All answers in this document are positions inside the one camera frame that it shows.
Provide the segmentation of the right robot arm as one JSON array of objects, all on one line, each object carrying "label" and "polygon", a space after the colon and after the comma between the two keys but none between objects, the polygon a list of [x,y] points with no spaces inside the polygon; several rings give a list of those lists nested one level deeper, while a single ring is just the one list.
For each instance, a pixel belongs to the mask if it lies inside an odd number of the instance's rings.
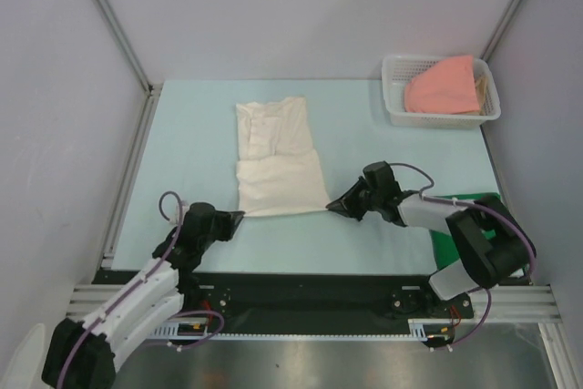
[{"label": "right robot arm", "polygon": [[428,180],[419,190],[403,190],[394,175],[395,163],[374,162],[363,175],[326,209],[360,221],[376,212],[388,223],[400,227],[424,228],[450,236],[458,260],[429,277],[429,289],[420,294],[422,310],[441,317],[453,306],[453,298],[479,289],[489,290],[523,269],[530,276],[536,267],[534,244],[515,218],[494,195],[477,200],[433,197],[427,193],[435,182]]}]

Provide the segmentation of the cream white t shirt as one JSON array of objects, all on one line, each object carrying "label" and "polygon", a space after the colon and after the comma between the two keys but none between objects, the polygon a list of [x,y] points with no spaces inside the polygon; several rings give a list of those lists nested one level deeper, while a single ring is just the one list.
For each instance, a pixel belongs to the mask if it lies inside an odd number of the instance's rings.
[{"label": "cream white t shirt", "polygon": [[323,211],[330,202],[304,97],[236,106],[239,209],[249,217]]}]

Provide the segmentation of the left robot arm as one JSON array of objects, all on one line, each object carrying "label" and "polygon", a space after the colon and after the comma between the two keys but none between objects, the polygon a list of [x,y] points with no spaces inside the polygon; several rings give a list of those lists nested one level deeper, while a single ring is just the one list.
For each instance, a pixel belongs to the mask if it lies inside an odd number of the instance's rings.
[{"label": "left robot arm", "polygon": [[126,285],[93,312],[55,328],[41,379],[52,388],[109,388],[129,356],[163,322],[201,317],[207,342],[225,326],[221,312],[204,305],[192,273],[216,241],[230,241],[244,218],[206,202],[179,209],[177,224],[151,259]]}]

